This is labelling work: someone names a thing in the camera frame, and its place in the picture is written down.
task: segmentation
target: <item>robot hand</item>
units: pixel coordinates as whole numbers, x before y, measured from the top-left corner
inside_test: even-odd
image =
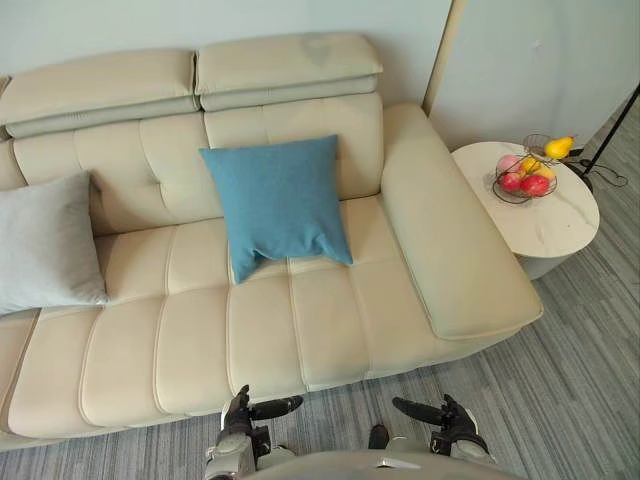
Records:
[[[451,455],[451,445],[460,440],[472,442],[482,448],[486,454],[489,449],[484,439],[478,435],[478,426],[473,415],[450,395],[444,395],[445,403],[438,409],[422,403],[395,397],[393,405],[405,415],[442,427],[433,432],[429,449],[439,455]]]

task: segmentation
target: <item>red apple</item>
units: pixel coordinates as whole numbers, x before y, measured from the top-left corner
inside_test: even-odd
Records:
[[[500,186],[505,192],[515,192],[520,188],[521,178],[522,177],[515,172],[505,173],[500,176]]]
[[[531,197],[542,197],[549,191],[551,182],[542,175],[529,175],[520,182],[520,189]]]

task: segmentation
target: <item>marble tabletop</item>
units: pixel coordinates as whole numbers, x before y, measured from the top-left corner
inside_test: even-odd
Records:
[[[589,189],[566,166],[552,167],[558,185],[545,197],[514,205],[493,193],[498,159],[524,153],[522,145],[482,142],[459,148],[453,158],[513,253],[551,258],[584,248],[598,231],[600,213]]]

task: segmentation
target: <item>lamp pole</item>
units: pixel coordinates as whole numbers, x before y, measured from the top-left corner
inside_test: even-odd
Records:
[[[584,170],[580,170],[575,165],[567,165],[567,167],[569,167],[571,170],[573,170],[578,175],[578,177],[580,177],[580,179],[587,185],[587,187],[591,191],[593,191],[593,184],[591,183],[591,180],[587,177],[587,175],[589,175],[589,172],[591,171],[591,169],[594,167],[594,165],[598,161],[598,158],[600,158],[600,155],[602,154],[604,149],[607,147],[607,145],[609,144],[609,142],[611,141],[611,139],[615,135],[616,131],[618,130],[618,127],[620,126],[620,124],[624,120],[624,117],[626,117],[627,113],[629,113],[629,110],[633,106],[633,102],[636,100],[636,98],[638,98],[638,92],[639,91],[640,91],[640,84],[638,84],[636,86],[636,89],[633,91],[633,94],[631,95],[631,98],[629,98],[629,101],[624,106],[624,109],[622,110],[622,113],[620,113],[620,116],[616,120],[616,123],[614,123],[613,127],[611,127],[611,130],[609,131],[609,133],[607,134],[607,137],[604,139],[604,141],[602,142],[602,144],[598,148],[598,151],[596,152],[596,154],[593,156],[593,158],[591,160],[588,160],[589,163],[587,164],[586,168]]]

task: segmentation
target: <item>sofa armrest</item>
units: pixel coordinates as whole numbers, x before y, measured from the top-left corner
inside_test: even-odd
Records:
[[[387,108],[384,137],[384,205],[434,333],[471,339],[539,318],[533,286],[423,111]]]

